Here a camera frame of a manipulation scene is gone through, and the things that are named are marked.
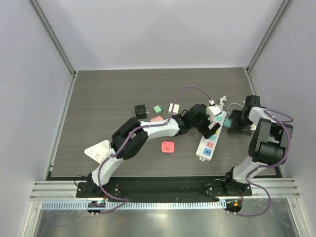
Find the white triangular power socket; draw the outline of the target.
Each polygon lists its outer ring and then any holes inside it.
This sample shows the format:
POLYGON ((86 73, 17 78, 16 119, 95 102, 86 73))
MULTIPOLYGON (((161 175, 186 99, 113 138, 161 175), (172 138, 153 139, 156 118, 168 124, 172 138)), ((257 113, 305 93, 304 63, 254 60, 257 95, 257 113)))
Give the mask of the white triangular power socket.
POLYGON ((110 149, 109 140, 104 140, 84 150, 84 154, 92 160, 101 164, 103 160, 108 156, 110 149))

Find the pink cube adapter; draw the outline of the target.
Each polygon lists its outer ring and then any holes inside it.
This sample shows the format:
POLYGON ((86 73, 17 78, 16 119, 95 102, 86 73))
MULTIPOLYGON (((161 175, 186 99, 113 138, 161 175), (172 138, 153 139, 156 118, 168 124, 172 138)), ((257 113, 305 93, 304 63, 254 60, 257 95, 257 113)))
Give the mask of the pink cube adapter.
POLYGON ((156 121, 163 121, 163 120, 164 120, 164 119, 163 119, 161 116, 157 116, 157 117, 151 119, 150 121, 151 121, 151 122, 156 122, 156 121))

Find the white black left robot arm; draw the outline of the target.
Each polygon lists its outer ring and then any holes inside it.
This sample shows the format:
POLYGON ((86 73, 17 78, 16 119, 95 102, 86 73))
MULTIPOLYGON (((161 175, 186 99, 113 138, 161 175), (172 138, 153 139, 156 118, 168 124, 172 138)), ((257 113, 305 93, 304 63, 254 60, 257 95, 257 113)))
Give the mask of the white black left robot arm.
POLYGON ((111 141, 104 140, 84 150, 99 164, 87 175, 86 193, 91 197, 100 197, 114 171, 125 160, 136 156, 149 140, 185 135, 191 129, 197 129, 206 139, 210 138, 220 128, 219 125, 211 125, 221 113, 219 105, 195 104, 184 114, 172 115, 161 121, 145 122, 136 117, 130 118, 112 135, 111 141))

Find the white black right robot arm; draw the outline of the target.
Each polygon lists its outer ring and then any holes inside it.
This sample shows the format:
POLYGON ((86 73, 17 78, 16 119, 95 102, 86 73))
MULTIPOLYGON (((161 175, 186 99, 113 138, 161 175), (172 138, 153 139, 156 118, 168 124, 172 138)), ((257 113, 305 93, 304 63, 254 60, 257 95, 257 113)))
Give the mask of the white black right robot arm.
POLYGON ((260 105, 260 97, 247 96, 242 110, 229 117, 230 133, 252 135, 247 158, 226 173, 222 187, 229 196, 244 194, 250 179, 266 168, 285 163, 290 148, 294 119, 282 112, 260 105))

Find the black cube socket adapter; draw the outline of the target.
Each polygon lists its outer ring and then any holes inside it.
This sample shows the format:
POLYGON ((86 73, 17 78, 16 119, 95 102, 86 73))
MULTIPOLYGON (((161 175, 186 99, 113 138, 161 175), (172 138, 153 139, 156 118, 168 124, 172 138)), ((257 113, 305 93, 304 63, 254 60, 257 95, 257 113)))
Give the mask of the black cube socket adapter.
POLYGON ((135 105, 134 106, 135 116, 137 119, 146 119, 147 114, 150 112, 149 109, 146 109, 145 104, 135 105))

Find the white power strip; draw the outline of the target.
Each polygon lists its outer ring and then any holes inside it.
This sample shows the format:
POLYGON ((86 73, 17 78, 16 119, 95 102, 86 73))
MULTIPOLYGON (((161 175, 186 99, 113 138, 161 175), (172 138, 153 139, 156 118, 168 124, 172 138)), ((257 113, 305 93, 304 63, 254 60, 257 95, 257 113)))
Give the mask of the white power strip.
POLYGON ((223 122, 226 117, 226 112, 222 111, 220 115, 216 116, 215 119, 211 122, 209 128, 212 127, 214 122, 219 122, 221 127, 217 130, 217 132, 212 135, 209 139, 205 139, 203 136, 201 137, 200 143, 196 150, 196 156, 201 161, 210 161, 214 154, 217 142, 219 140, 219 136, 223 127, 223 122))

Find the teal small charger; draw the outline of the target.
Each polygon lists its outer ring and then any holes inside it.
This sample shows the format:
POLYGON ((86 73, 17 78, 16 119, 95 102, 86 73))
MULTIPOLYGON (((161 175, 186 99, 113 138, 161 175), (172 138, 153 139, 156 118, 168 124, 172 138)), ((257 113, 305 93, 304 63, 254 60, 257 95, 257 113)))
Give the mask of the teal small charger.
POLYGON ((224 120, 224 122, 223 122, 223 126, 225 127, 225 128, 227 128, 227 129, 230 129, 231 127, 232 127, 232 122, 231 122, 231 120, 229 120, 229 119, 225 119, 224 120))

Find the pink small plug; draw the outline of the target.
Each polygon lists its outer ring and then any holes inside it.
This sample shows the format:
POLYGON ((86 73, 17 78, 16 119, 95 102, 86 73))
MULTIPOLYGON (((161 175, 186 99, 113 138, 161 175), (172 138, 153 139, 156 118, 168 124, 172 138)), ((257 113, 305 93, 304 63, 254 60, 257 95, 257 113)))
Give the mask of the pink small plug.
POLYGON ((164 154, 172 154, 175 151, 175 143, 172 141, 163 141, 161 143, 161 151, 164 154))

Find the green USB charger plug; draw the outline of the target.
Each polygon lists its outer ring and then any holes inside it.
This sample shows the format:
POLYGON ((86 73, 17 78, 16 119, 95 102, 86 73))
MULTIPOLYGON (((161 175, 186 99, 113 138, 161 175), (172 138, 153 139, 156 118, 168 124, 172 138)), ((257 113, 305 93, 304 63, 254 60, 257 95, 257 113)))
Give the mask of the green USB charger plug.
POLYGON ((163 106, 156 105, 153 107, 153 110, 154 110, 155 114, 161 114, 163 112, 163 106))

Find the white USB wall charger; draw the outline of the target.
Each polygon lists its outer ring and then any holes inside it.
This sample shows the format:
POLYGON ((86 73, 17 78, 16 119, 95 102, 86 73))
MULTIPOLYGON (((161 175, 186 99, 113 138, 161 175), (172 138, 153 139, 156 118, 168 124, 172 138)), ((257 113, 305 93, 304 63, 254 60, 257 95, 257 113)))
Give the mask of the white USB wall charger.
POLYGON ((177 115, 179 113, 179 108, 180 108, 180 105, 170 103, 169 108, 168 108, 168 114, 177 115))

